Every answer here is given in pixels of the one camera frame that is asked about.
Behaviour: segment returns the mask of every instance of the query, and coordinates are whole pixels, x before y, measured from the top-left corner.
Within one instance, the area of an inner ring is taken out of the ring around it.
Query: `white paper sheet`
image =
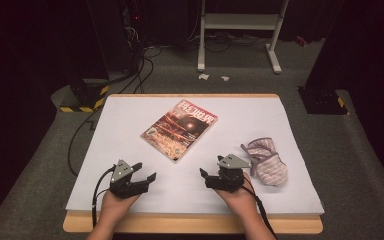
[[[181,99],[216,114],[218,121],[175,163],[145,142],[140,134]],[[199,168],[217,175],[217,156],[230,153],[250,162],[240,145],[246,146],[261,137],[273,139],[289,174],[288,183],[282,188],[264,186],[252,178],[267,213],[324,213],[278,97],[108,97],[66,209],[91,211],[98,179],[123,159],[130,165],[143,163],[143,168],[134,173],[133,182],[157,172],[149,192],[139,198],[131,212],[229,213],[223,200],[205,187]],[[104,178],[100,190],[109,187],[110,175]]]

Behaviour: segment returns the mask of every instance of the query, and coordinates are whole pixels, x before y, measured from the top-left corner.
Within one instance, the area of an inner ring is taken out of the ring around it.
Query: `yellow hazard stripe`
[[[338,103],[339,103],[339,106],[341,106],[342,108],[345,105],[344,101],[342,101],[342,99],[340,97],[338,97]]]
[[[104,99],[102,98],[101,100],[97,101],[95,103],[95,106],[93,107],[93,109],[97,109],[98,107],[100,107],[102,104],[104,103]]]
[[[71,109],[70,107],[60,107],[60,109],[63,112],[74,112],[73,109]]]
[[[99,95],[102,95],[108,91],[109,86],[105,86],[104,88],[101,89],[101,93]]]
[[[93,109],[90,108],[90,107],[79,107],[79,109],[80,109],[82,112],[93,112]]]

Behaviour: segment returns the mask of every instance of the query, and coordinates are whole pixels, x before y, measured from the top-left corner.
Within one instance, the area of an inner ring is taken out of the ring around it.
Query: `small white debris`
[[[207,75],[207,74],[201,74],[201,75],[199,75],[199,78],[198,79],[204,79],[204,80],[208,80],[208,77],[209,77],[210,75]]]

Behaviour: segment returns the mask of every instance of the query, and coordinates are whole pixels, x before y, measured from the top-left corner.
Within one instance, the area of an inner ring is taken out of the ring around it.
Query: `magazine title text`
[[[205,111],[197,108],[195,105],[193,105],[189,102],[181,101],[177,105],[177,107],[181,108],[182,110],[191,114],[195,118],[197,118],[203,122],[206,122],[208,124],[211,124],[214,121],[214,117],[212,115],[207,114]]]

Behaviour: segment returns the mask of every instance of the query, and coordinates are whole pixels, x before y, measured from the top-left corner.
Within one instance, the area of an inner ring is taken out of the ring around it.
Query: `white metal stand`
[[[198,71],[205,70],[205,29],[248,29],[272,30],[272,42],[266,44],[267,52],[276,74],[282,72],[274,48],[285,17],[289,0],[283,0],[279,14],[214,14],[205,13],[205,0],[202,0],[201,33],[199,39]]]

